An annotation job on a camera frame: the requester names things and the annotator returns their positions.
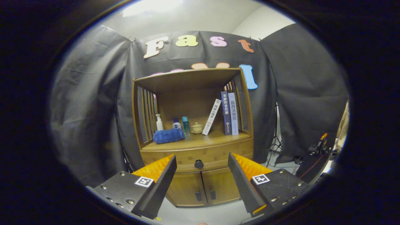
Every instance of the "folded towel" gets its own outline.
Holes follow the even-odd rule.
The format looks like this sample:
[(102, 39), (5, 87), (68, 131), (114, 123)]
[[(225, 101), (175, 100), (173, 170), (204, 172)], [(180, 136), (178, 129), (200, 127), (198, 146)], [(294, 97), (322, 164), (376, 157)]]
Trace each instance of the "folded towel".
[(153, 135), (153, 140), (156, 144), (180, 141), (182, 139), (185, 139), (185, 134), (182, 129), (156, 131)]

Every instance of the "blue bottle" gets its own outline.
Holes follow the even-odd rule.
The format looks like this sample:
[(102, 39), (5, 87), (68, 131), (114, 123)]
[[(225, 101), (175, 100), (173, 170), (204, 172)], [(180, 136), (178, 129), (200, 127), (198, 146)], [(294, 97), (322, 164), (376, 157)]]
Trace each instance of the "blue bottle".
[(182, 123), (183, 123), (183, 132), (185, 133), (185, 136), (190, 136), (188, 117), (182, 117)]

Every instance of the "white ceiling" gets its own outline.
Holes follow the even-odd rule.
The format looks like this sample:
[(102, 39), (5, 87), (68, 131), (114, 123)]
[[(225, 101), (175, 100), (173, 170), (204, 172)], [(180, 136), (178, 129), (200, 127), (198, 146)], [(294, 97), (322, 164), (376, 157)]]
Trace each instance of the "white ceiling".
[(262, 6), (252, 0), (182, 0), (170, 10), (148, 10), (127, 17), (122, 9), (101, 23), (131, 40), (181, 30), (232, 33)]

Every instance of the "black curtain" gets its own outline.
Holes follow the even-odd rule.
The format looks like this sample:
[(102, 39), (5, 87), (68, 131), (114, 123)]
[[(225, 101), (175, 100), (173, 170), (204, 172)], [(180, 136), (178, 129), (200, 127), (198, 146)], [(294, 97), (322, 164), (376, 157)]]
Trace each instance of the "black curtain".
[(348, 99), (344, 70), (300, 24), (267, 36), (261, 45), (277, 86), (283, 146), (276, 162), (303, 156), (324, 133), (333, 146)]
[[(178, 47), (177, 38), (182, 35), (196, 36), (197, 46)], [(160, 49), (158, 55), (144, 59), (148, 41), (167, 36), (168, 41)], [(221, 36), (227, 42), (226, 47), (215, 47), (210, 37)], [(246, 40), (251, 44), (254, 53), (243, 49), (238, 40)], [(257, 89), (249, 90), (254, 122), (254, 155), (258, 163), (266, 161), (266, 154), (272, 142), (275, 129), (275, 81), (269, 76), (271, 66), (258, 40), (242, 36), (206, 31), (181, 31), (153, 35), (131, 43), (128, 51), (126, 69), (117, 96), (118, 128), (123, 148), (135, 167), (144, 166), (136, 141), (132, 117), (132, 79), (150, 76), (158, 72), (169, 72), (174, 69), (190, 70), (194, 63), (205, 63), (215, 68), (220, 62), (229, 63), (231, 68), (242, 64), (253, 67), (253, 76)]]
[(65, 56), (50, 96), (50, 127), (60, 161), (95, 187), (126, 170), (114, 115), (131, 41), (98, 26)]

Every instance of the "book spine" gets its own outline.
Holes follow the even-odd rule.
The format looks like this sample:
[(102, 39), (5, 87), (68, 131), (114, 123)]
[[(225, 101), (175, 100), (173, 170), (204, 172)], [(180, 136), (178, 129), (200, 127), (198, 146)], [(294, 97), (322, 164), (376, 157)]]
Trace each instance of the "book spine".
[(221, 99), (222, 99), (222, 115), (224, 117), (224, 127), (225, 127), (225, 135), (232, 134), (232, 126), (230, 124), (230, 110), (229, 110), (229, 103), (228, 103), (228, 92), (222, 91), (221, 92)]
[(207, 123), (206, 123), (206, 125), (205, 125), (205, 127), (204, 127), (204, 130), (203, 130), (203, 133), (202, 133), (202, 134), (208, 135), (208, 132), (210, 131), (212, 122), (214, 121), (215, 115), (216, 115), (217, 112), (218, 112), (218, 109), (219, 109), (219, 107), (220, 107), (220, 104), (221, 104), (221, 100), (216, 99), (215, 102), (214, 102), (214, 106), (212, 107), (210, 116), (208, 117)]
[(228, 101), (230, 107), (230, 120), (232, 125), (232, 135), (239, 135), (238, 115), (236, 111), (235, 93), (228, 93)]

